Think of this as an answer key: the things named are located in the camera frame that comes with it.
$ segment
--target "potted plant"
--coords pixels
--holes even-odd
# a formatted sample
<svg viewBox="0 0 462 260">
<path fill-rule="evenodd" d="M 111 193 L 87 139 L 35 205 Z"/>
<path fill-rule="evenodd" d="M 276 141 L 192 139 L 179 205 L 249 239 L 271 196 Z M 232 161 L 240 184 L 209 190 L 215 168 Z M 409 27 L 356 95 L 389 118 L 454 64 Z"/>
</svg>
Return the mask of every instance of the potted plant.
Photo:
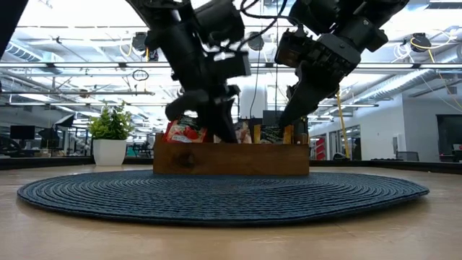
<svg viewBox="0 0 462 260">
<path fill-rule="evenodd" d="M 93 138 L 93 157 L 98 166 L 120 166 L 126 153 L 126 140 L 134 127 L 130 124 L 131 114 L 122 106 L 103 107 L 99 118 L 90 119 L 90 133 Z"/>
</svg>

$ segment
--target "computer monitor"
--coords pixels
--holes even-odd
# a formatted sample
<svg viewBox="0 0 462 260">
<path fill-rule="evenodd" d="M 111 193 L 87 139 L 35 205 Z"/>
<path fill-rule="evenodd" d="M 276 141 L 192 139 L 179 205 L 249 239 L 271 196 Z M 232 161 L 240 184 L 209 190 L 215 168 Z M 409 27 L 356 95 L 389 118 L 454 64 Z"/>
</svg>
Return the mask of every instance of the computer monitor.
<svg viewBox="0 0 462 260">
<path fill-rule="evenodd" d="M 33 140 L 35 139 L 35 126 L 10 126 L 9 138 Z"/>
</svg>

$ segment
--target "food package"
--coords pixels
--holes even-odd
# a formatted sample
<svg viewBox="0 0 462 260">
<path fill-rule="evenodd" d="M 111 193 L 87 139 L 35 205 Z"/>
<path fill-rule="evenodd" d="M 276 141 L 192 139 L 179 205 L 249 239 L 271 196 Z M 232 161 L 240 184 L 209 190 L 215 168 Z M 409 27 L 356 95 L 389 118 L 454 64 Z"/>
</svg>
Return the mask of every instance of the food package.
<svg viewBox="0 0 462 260">
<path fill-rule="evenodd" d="M 256 125 L 253 131 L 256 144 L 291 144 L 293 126 Z"/>
<path fill-rule="evenodd" d="M 250 129 L 248 128 L 248 123 L 246 121 L 239 121 L 234 124 L 234 129 L 236 131 L 237 143 L 238 144 L 251 144 L 252 137 L 250 136 Z M 214 137 L 215 143 L 220 143 L 222 140 L 217 136 Z"/>
<path fill-rule="evenodd" d="M 196 118 L 181 116 L 167 125 L 163 141 L 169 143 L 202 143 L 205 142 L 207 130 L 197 124 Z"/>
</svg>

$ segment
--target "red snack bag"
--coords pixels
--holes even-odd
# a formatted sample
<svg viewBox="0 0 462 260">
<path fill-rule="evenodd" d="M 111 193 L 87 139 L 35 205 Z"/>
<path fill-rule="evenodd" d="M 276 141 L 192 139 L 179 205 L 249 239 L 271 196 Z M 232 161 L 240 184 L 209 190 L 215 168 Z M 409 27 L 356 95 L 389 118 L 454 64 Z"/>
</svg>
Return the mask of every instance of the red snack bag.
<svg viewBox="0 0 462 260">
<path fill-rule="evenodd" d="M 197 125 L 197 119 L 189 116 L 181 116 L 178 120 L 172 121 L 167 126 L 164 134 L 164 141 L 170 143 L 202 143 L 206 137 L 207 130 Z"/>
</svg>

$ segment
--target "white flower pot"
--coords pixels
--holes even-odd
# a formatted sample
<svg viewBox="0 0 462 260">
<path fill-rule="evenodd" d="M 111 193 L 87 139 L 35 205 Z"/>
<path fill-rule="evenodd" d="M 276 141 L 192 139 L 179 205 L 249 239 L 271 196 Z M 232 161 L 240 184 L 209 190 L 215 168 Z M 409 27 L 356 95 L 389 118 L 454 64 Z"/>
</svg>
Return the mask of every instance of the white flower pot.
<svg viewBox="0 0 462 260">
<path fill-rule="evenodd" d="M 126 153 L 126 140 L 93 141 L 93 157 L 97 166 L 120 166 Z"/>
</svg>

